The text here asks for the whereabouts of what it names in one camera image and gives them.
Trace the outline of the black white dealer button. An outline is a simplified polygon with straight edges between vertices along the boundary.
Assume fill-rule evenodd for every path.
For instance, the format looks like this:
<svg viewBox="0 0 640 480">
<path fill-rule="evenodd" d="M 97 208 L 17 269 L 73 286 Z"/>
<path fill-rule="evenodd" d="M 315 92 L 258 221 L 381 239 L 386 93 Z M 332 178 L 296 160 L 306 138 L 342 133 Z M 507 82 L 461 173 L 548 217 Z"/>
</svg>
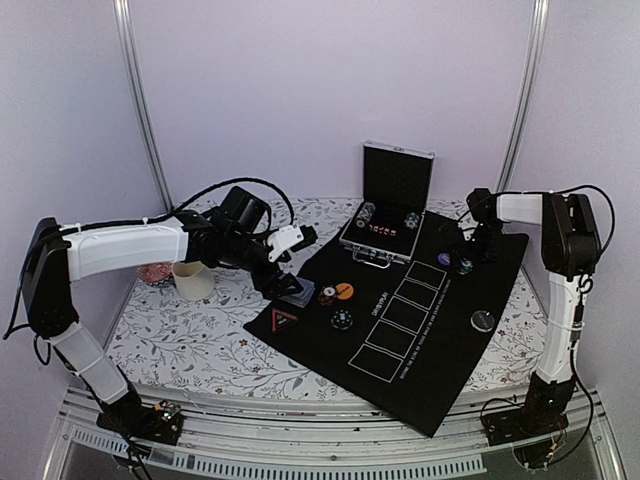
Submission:
<svg viewBox="0 0 640 480">
<path fill-rule="evenodd" d="M 496 326 L 493 315 L 486 310 L 475 311 L 470 318 L 471 325 L 479 332 L 489 333 Z"/>
</svg>

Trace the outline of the blue playing card deck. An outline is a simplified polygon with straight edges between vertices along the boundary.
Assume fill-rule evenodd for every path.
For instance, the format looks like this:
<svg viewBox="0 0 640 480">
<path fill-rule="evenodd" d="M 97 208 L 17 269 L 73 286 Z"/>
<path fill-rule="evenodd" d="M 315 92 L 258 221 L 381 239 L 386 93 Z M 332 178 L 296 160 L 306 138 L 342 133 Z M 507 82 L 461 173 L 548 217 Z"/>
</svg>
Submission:
<svg viewBox="0 0 640 480">
<path fill-rule="evenodd" d="M 299 308 L 305 308 L 313 297 L 313 294 L 315 291 L 315 283 L 310 280 L 299 278 L 299 277 L 297 277 L 296 280 L 302 287 L 302 290 L 298 293 L 292 293 L 292 294 L 283 296 L 280 298 L 280 300 L 287 302 L 291 305 L 297 306 Z"/>
</svg>

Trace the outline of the green blue chip stack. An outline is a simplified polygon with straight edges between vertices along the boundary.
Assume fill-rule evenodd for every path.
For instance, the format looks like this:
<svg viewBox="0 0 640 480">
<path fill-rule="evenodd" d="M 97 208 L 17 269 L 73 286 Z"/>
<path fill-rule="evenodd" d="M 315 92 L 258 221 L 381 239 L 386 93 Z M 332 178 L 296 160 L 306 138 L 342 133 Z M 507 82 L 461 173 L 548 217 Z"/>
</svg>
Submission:
<svg viewBox="0 0 640 480">
<path fill-rule="evenodd" d="M 459 260 L 458 266 L 456 268 L 456 271 L 460 274 L 460 275 L 467 275 L 469 273 L 471 273 L 473 271 L 474 268 L 474 264 L 471 260 L 466 259 L 466 258 L 461 258 Z"/>
</svg>

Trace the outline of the purple small blind button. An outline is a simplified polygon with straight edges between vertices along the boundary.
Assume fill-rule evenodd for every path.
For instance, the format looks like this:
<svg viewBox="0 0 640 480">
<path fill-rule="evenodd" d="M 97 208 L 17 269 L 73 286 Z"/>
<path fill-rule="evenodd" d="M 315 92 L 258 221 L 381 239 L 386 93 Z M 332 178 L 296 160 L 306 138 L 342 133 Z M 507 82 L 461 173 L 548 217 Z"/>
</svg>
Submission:
<svg viewBox="0 0 640 480">
<path fill-rule="evenodd" d="M 438 262 L 445 267 L 450 267 L 452 265 L 451 256 L 446 252 L 438 255 Z"/>
</svg>

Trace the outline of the orange big blind button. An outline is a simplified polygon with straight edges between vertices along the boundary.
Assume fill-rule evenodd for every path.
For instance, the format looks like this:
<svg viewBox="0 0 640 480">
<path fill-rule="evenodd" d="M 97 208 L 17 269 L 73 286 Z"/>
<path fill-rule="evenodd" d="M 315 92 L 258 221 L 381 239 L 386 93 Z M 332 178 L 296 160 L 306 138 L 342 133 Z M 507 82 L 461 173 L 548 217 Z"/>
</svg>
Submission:
<svg viewBox="0 0 640 480">
<path fill-rule="evenodd" d="M 355 293 L 354 287 L 346 282 L 338 284 L 335 290 L 336 298 L 339 300 L 349 300 Z"/>
</svg>

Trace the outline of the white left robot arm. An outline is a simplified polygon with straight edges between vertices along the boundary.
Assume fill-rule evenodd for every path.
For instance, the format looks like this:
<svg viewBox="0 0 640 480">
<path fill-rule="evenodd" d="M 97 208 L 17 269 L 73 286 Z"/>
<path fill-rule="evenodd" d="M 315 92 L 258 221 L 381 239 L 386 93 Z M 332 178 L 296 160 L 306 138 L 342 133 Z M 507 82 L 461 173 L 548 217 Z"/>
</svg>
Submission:
<svg viewBox="0 0 640 480">
<path fill-rule="evenodd" d="M 63 226 L 42 219 L 21 267 L 14 303 L 23 305 L 32 332 L 46 341 L 128 434 L 148 426 L 135 387 L 81 323 L 72 286 L 87 278 L 154 263 L 200 262 L 242 270 L 267 300 L 299 294 L 283 271 L 293 252 L 313 244 L 314 228 L 296 221 L 262 232 L 269 205 L 234 186 L 219 206 L 199 213 L 182 204 L 156 217 Z"/>
</svg>

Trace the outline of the black and green chip stack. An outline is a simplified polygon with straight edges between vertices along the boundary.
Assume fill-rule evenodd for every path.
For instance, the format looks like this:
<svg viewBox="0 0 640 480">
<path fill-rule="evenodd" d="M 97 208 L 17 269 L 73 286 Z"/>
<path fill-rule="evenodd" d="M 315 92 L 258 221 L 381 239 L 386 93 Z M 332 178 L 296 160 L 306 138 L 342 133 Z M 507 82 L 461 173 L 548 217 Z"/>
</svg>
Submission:
<svg viewBox="0 0 640 480">
<path fill-rule="evenodd" d="M 338 330 L 348 330 L 353 326 L 353 315 L 348 310 L 337 310 L 331 316 L 331 325 Z"/>
</svg>

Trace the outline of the orange black chip stack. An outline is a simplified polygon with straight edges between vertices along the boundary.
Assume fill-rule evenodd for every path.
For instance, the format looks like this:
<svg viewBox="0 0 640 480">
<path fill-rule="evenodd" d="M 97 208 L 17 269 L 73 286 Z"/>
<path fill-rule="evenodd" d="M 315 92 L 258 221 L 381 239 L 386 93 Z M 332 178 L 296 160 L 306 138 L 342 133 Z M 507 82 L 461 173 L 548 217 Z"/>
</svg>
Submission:
<svg viewBox="0 0 640 480">
<path fill-rule="evenodd" d="M 330 306 L 336 299 L 337 291 L 334 286 L 323 287 L 318 295 L 318 302 L 321 306 Z"/>
</svg>

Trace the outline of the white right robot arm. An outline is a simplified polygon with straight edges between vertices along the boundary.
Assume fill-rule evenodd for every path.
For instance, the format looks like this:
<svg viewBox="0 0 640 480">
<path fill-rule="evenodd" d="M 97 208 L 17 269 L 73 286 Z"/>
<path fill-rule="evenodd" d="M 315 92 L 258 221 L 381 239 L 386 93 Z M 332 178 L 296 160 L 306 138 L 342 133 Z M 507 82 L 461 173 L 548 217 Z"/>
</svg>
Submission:
<svg viewBox="0 0 640 480">
<path fill-rule="evenodd" d="M 541 228 L 540 252 L 548 273 L 550 310 L 543 353 L 531 376 L 517 427 L 537 436 L 564 413 L 577 382 L 575 356 L 584 327 L 586 297 L 607 243 L 600 240 L 589 197 L 580 185 L 561 191 L 501 192 L 474 189 L 466 199 L 476 226 L 450 254 L 461 275 L 498 259 L 498 238 L 506 223 Z"/>
</svg>

